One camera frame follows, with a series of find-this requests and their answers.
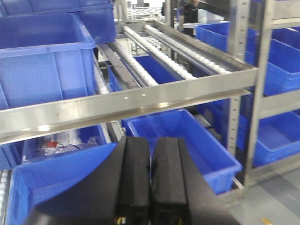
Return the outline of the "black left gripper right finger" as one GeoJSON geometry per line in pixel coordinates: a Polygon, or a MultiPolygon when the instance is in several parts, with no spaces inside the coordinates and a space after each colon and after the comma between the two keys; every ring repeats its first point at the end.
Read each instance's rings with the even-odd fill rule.
{"type": "Polygon", "coordinates": [[[197,169],[183,139],[158,139],[151,176],[151,224],[239,224],[197,169]]]}

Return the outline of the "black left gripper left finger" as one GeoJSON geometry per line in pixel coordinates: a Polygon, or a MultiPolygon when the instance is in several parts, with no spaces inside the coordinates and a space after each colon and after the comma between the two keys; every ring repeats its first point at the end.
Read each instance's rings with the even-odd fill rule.
{"type": "Polygon", "coordinates": [[[25,225],[147,225],[150,149],[123,136],[111,154],[80,182],[33,208],[25,225]]]}

